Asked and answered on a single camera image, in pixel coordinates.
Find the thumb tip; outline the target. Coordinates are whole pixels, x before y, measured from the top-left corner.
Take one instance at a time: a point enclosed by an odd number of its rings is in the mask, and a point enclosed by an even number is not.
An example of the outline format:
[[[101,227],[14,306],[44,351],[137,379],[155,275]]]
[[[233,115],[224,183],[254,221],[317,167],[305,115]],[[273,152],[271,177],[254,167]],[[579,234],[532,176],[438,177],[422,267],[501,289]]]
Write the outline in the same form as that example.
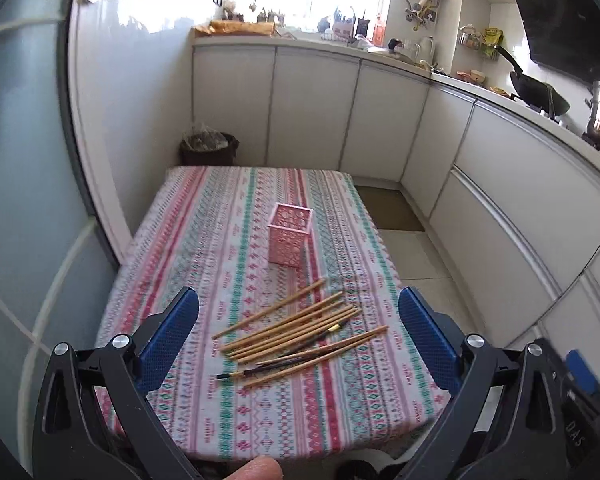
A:
[[[258,456],[232,472],[225,480],[283,480],[284,473],[272,457]]]

